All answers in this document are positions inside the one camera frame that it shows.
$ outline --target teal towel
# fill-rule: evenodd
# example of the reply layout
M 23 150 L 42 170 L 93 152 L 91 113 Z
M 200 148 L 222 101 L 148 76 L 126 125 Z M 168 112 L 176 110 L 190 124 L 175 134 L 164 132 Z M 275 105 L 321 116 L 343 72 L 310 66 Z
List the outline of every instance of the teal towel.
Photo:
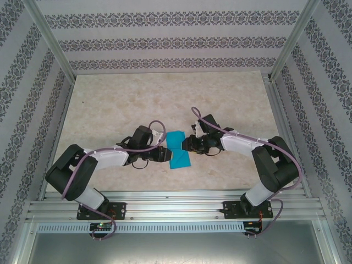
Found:
M 170 169 L 178 169 L 191 166 L 188 151 L 182 150 L 182 141 L 186 138 L 183 131 L 172 131 L 166 135 L 167 148 L 172 151 Z

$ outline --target marble floor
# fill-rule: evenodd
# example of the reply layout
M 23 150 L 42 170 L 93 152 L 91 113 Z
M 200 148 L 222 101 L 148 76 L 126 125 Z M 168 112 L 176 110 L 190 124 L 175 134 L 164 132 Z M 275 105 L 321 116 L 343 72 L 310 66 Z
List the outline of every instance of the marble floor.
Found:
M 56 158 L 71 144 L 112 146 L 155 119 L 167 131 L 182 130 L 188 136 L 196 120 L 191 106 L 203 116 L 213 114 L 221 127 L 260 138 L 278 135 L 259 71 L 79 75 Z M 168 162 L 150 162 L 143 170 L 99 170 L 90 185 L 100 191 L 248 189 L 259 181 L 252 158 L 236 152 L 215 157 L 190 153 L 190 159 L 191 167 L 174 170 Z M 47 191 L 54 189 L 49 185 Z

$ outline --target purple cable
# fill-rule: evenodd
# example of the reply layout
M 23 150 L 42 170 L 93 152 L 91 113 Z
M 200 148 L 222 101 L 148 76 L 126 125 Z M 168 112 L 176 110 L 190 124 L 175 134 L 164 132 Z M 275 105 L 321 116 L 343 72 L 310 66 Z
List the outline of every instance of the purple cable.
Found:
M 297 161 L 290 153 L 288 153 L 286 150 L 284 150 L 284 149 L 282 149 L 282 148 L 280 148 L 280 147 L 278 147 L 278 146 L 275 146 L 274 144 L 271 144 L 271 143 L 269 143 L 269 142 L 265 142 L 265 141 L 260 140 L 260 139 L 256 139 L 256 138 L 251 137 L 251 136 L 246 136 L 246 135 L 242 135 L 242 134 L 239 134 L 239 133 L 233 133 L 233 132 L 231 132 L 231 131 L 226 131 L 226 130 L 224 130 L 224 129 L 221 129 L 221 128 L 219 128 L 219 127 L 217 127 L 217 126 L 215 126 L 215 125 L 209 123 L 208 121 L 204 120 L 204 119 L 201 117 L 201 114 L 200 114 L 200 111 L 198 110 L 198 108 L 192 106 L 192 107 L 191 107 L 191 110 L 192 110 L 193 114 L 196 115 L 196 117 L 198 117 L 200 120 L 202 120 L 204 123 L 206 123 L 207 125 L 211 126 L 212 128 L 215 128 L 215 129 L 217 129 L 217 130 L 219 130 L 219 131 L 221 131 L 221 132 L 223 132 L 223 133 L 225 133 L 225 134 L 229 134 L 229 135 L 233 135 L 233 136 L 238 136 L 238 137 L 240 137 L 240 138 L 248 139 L 248 140 L 251 140 L 251 141 L 254 141 L 254 142 L 259 142 L 259 143 L 261 143 L 261 144 L 265 144 L 265 145 L 267 145 L 267 146 L 269 146 L 269 147 L 272 147 L 272 148 L 274 148 L 274 149 L 276 149 L 276 150 L 278 150 L 278 151 L 284 153 L 286 156 L 288 156 L 288 157 L 292 160 L 292 162 L 295 164 L 295 166 L 296 166 L 296 168 L 297 168 L 297 170 L 298 170 L 298 181 L 297 181 L 295 184 L 293 184 L 293 185 L 291 185 L 291 186 L 289 186 L 289 187 L 282 188 L 280 191 L 294 189 L 294 188 L 297 187 L 297 185 L 299 185 L 299 184 L 301 183 L 302 178 L 303 178 L 301 166 L 299 165 L 298 161 Z
M 255 233 L 253 233 L 253 232 L 251 232 L 251 231 L 246 230 L 247 233 L 253 235 L 254 237 L 259 237 L 259 236 L 261 236 L 262 234 L 264 234 L 265 232 L 267 232 L 270 228 L 272 228 L 272 226 L 273 226 L 273 224 L 275 223 L 275 221 L 277 220 L 277 218 L 280 217 L 280 214 L 281 214 L 281 212 L 282 212 L 282 209 L 284 208 L 284 202 L 283 202 L 282 200 L 280 200 L 280 199 L 272 199 L 271 201 L 272 201 L 272 202 L 280 202 L 280 203 L 281 203 L 280 210 L 279 210 L 279 212 L 277 213 L 277 215 L 275 216 L 275 218 L 273 219 L 273 221 L 271 221 L 271 223 L 270 223 L 262 232 L 260 232 L 259 234 L 255 234 Z

